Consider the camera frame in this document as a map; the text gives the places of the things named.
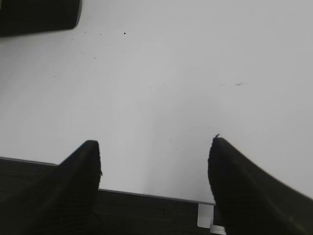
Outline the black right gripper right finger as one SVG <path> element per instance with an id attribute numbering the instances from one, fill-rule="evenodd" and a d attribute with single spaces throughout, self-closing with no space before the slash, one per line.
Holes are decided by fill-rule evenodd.
<path id="1" fill-rule="evenodd" d="M 228 235 L 311 235 L 313 200 L 275 179 L 215 136 L 208 181 Z"/>

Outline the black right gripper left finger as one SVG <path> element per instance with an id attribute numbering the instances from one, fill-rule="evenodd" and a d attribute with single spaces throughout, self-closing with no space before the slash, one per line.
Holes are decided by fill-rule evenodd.
<path id="1" fill-rule="evenodd" d="M 102 175 L 99 143 L 87 140 L 48 174 L 0 205 L 2 235 L 90 235 Z"/>

